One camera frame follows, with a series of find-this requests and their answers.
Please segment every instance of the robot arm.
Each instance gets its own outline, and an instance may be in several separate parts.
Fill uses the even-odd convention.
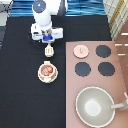
[[[42,39],[42,42],[45,42],[43,37],[47,36],[49,30],[51,30],[51,41],[54,42],[55,39],[63,38],[63,29],[52,27],[51,15],[63,16],[67,9],[67,0],[35,0],[32,5],[32,12],[36,23],[31,26],[32,39]]]

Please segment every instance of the pink circle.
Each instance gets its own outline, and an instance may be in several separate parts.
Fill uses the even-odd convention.
[[[89,50],[85,45],[77,45],[74,48],[74,55],[78,58],[85,58],[89,54]]]

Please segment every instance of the black circle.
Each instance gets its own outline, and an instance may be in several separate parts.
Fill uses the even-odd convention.
[[[98,70],[103,76],[112,76],[115,72],[114,66],[109,62],[100,63]]]
[[[82,76],[82,77],[87,76],[89,75],[90,71],[91,71],[91,68],[89,64],[86,62],[79,62],[75,66],[75,72],[79,76]]]
[[[38,0],[33,3],[33,10],[36,13],[42,13],[46,9],[46,3],[43,0]]]
[[[111,49],[106,45],[99,45],[96,48],[96,54],[102,58],[110,56]]]

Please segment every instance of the white bowl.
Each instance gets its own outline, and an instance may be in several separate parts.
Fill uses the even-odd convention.
[[[87,87],[76,98],[76,111],[79,118],[91,127],[105,127],[114,118],[112,97],[99,87]]]
[[[47,66],[51,66],[53,68],[53,72],[50,73],[50,75],[48,75],[48,76],[44,76],[42,72],[43,72],[43,70]],[[58,75],[57,68],[53,64],[51,64],[50,61],[44,61],[44,64],[42,64],[39,67],[39,70],[38,70],[38,78],[42,82],[44,82],[44,83],[51,83],[51,82],[53,82],[57,78],[57,75]]]

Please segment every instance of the black tablecloth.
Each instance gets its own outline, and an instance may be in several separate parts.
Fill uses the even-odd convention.
[[[64,28],[64,38],[56,40],[54,56],[46,58],[46,44],[28,43],[33,21],[33,17],[7,21],[0,51],[0,128],[66,128],[66,41],[111,40],[106,16],[53,16],[53,26]],[[59,72],[50,84],[37,76],[46,60]]]

